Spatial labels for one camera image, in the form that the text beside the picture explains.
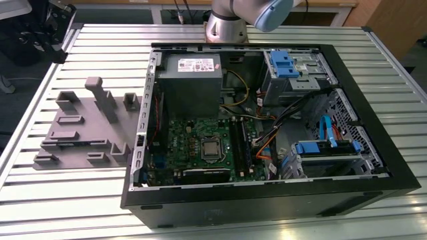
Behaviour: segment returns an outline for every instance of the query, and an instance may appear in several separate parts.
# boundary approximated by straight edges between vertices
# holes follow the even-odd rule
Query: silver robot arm
[[[243,43],[247,22],[263,32],[275,30],[285,20],[292,7],[303,0],[213,0],[212,14],[205,26],[211,43]]]

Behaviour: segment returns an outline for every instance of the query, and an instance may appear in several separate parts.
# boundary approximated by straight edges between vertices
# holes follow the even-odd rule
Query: cpu socket
[[[200,139],[201,143],[201,159],[213,164],[221,160],[223,148],[221,148],[221,139],[219,137]]]

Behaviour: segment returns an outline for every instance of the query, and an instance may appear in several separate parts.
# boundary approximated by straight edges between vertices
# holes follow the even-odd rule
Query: motherboard
[[[200,174],[209,175],[208,178],[228,176],[227,182],[265,179],[263,164],[253,164],[252,160],[245,162],[251,159],[249,145],[241,151],[248,154],[247,158],[233,155],[236,148],[245,147],[237,139],[243,133],[247,142],[257,136],[252,119],[171,120],[168,126],[167,154],[152,156],[152,169],[148,171],[152,186],[200,184]],[[197,176],[189,182],[179,182],[184,174]]]

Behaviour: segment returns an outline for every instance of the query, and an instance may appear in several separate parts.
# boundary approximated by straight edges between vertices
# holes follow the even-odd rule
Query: ram slot
[[[251,148],[244,122],[233,119],[228,122],[231,150],[235,174],[244,177],[251,172]]]

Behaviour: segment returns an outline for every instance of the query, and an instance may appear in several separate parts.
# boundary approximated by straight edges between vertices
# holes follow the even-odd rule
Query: slotted aluminum table
[[[427,96],[376,36],[360,28],[299,26],[261,33],[249,27],[248,38],[251,43],[335,45],[424,186],[410,195],[340,217],[151,230],[119,207],[124,168],[33,170],[33,157],[59,108],[53,101],[59,92],[73,90],[80,97],[88,96],[85,78],[100,76],[115,96],[143,94],[151,43],[203,42],[203,32],[200,25],[87,24],[71,30],[67,62],[51,66],[0,158],[0,236],[31,240],[426,238]]]

